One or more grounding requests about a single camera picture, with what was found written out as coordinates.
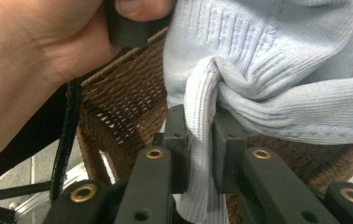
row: light blue sweater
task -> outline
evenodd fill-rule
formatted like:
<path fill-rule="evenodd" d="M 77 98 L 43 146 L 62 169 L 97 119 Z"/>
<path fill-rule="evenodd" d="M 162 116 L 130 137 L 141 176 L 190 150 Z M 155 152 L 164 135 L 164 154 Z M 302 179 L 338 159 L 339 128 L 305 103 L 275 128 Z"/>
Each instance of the light blue sweater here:
<path fill-rule="evenodd" d="M 164 82 L 193 135 L 176 208 L 190 222 L 228 223 L 210 168 L 216 101 L 253 133 L 353 143 L 353 0 L 178 0 Z"/>

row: brown wicker basket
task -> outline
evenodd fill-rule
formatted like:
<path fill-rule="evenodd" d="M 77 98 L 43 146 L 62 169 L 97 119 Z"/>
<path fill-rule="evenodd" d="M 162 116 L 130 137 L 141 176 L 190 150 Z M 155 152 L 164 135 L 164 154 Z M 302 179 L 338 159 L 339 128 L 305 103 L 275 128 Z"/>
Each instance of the brown wicker basket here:
<path fill-rule="evenodd" d="M 99 151 L 116 179 L 129 175 L 140 149 L 150 146 L 166 112 L 162 48 L 166 30 L 82 83 L 78 141 L 89 178 L 109 183 Z M 257 136 L 253 146 L 277 152 L 303 182 L 323 191 L 353 175 L 353 145 L 315 146 Z M 242 223 L 234 196 L 228 196 L 231 223 Z M 174 223 L 187 223 L 175 216 Z"/>

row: skin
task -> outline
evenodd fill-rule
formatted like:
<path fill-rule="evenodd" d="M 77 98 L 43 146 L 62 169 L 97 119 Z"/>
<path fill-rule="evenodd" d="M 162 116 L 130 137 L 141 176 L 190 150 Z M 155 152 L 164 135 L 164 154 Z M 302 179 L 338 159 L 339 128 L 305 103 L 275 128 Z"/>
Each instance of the skin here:
<path fill-rule="evenodd" d="M 151 21 L 175 1 L 115 4 L 128 19 Z M 61 85 L 119 51 L 109 43 L 101 0 L 0 0 L 0 152 Z"/>

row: black fabric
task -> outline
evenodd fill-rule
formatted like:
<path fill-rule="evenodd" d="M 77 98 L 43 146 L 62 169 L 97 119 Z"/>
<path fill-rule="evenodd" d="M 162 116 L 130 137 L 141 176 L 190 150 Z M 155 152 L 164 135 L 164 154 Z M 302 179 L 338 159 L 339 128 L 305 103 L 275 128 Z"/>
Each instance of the black fabric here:
<path fill-rule="evenodd" d="M 60 137 L 66 86 L 58 89 L 0 153 L 0 176 Z"/>

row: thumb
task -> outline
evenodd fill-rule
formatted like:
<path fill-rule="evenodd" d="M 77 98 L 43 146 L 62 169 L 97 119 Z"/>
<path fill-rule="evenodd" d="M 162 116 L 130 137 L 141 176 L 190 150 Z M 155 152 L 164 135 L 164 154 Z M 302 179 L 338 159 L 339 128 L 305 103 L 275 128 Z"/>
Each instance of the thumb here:
<path fill-rule="evenodd" d="M 176 0 L 115 0 L 121 16 L 133 21 L 154 21 L 167 16 Z"/>

